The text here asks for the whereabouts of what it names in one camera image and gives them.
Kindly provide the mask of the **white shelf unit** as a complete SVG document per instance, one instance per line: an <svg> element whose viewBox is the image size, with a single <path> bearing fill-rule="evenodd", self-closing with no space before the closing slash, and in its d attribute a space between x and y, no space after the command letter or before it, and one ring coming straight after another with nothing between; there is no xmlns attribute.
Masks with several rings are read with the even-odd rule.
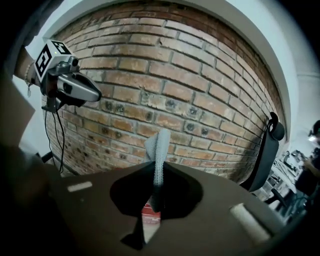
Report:
<svg viewBox="0 0 320 256"><path fill-rule="evenodd" d="M296 185L304 167L303 159L305 155L299 150L287 151L283 158L276 158L271 166L267 184L272 186L283 198L293 197L300 200L305 195L300 192Z"/></svg>

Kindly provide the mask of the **black office chair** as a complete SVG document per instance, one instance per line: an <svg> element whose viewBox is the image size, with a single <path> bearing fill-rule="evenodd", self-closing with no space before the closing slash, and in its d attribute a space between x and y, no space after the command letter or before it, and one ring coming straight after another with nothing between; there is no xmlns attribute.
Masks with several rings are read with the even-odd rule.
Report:
<svg viewBox="0 0 320 256"><path fill-rule="evenodd" d="M279 142L284 136L284 126L279 122L277 114L271 112L253 170L249 177L240 184L240 186L250 192L252 196L257 197L254 192L262 188L266 183L276 159Z"/></svg>

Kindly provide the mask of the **grey wiping cloth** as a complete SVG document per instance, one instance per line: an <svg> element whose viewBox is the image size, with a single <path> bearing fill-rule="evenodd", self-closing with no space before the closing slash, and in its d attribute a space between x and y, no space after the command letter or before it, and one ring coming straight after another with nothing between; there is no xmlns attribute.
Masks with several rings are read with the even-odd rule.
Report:
<svg viewBox="0 0 320 256"><path fill-rule="evenodd" d="M146 150L145 160L154 162L153 189L149 204L155 213L162 210L164 199L162 190L164 186L163 165L167 158L171 132L168 129L161 129L158 133L148 138L144 147Z"/></svg>

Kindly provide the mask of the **red fire extinguisher box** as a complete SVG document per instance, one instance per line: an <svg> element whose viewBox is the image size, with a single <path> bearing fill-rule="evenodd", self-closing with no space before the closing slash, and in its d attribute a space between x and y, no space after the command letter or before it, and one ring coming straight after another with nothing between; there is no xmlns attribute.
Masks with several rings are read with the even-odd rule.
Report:
<svg viewBox="0 0 320 256"><path fill-rule="evenodd" d="M161 222L161 213L155 212L147 202L141 210L142 222L145 224L155 225Z"/></svg>

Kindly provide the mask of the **person's left forearm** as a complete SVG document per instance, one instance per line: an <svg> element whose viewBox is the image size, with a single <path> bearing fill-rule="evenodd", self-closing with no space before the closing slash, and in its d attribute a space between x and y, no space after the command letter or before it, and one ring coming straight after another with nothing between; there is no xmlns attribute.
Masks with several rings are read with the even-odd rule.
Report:
<svg viewBox="0 0 320 256"><path fill-rule="evenodd" d="M22 47L19 51L13 74L25 81L27 85L31 84L40 87L41 83L37 77L34 62L26 48Z"/></svg>

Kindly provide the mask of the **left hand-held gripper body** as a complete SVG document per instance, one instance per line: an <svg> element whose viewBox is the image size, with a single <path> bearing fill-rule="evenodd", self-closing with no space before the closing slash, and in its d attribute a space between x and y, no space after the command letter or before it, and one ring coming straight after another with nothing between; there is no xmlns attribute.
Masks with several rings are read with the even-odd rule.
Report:
<svg viewBox="0 0 320 256"><path fill-rule="evenodd" d="M65 103L58 91L58 77L79 70L79 59L62 41L49 39L34 62L42 95L47 97L43 110L56 113Z"/></svg>

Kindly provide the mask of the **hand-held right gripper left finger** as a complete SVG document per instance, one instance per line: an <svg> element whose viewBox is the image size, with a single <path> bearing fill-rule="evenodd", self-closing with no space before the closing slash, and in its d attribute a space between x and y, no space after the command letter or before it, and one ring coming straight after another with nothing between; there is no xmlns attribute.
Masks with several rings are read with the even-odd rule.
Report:
<svg viewBox="0 0 320 256"><path fill-rule="evenodd" d="M58 209L86 256L155 256L143 234L154 163L73 177L48 172Z"/></svg>

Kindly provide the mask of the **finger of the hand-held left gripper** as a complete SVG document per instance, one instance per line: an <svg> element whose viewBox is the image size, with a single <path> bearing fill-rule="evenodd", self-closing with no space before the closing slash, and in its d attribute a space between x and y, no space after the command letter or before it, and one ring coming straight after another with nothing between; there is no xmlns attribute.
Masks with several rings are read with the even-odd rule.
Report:
<svg viewBox="0 0 320 256"><path fill-rule="evenodd" d="M68 97L86 102L98 102L102 97L96 84L80 72L59 75L57 90Z"/></svg>
<svg viewBox="0 0 320 256"><path fill-rule="evenodd" d="M78 108L83 106L86 103L85 100L81 100L81 99L77 99L77 98L64 98L64 99L61 100L61 102L64 105L75 106L75 107L78 107Z"/></svg>

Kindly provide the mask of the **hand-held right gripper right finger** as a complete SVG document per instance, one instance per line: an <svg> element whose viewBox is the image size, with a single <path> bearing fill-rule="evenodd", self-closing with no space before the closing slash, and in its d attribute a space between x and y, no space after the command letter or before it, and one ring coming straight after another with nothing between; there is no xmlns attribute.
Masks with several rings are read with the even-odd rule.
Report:
<svg viewBox="0 0 320 256"><path fill-rule="evenodd" d="M266 203L235 182L179 164L165 166L199 182L202 198L189 215L161 219L147 256L260 256L284 230Z"/></svg>

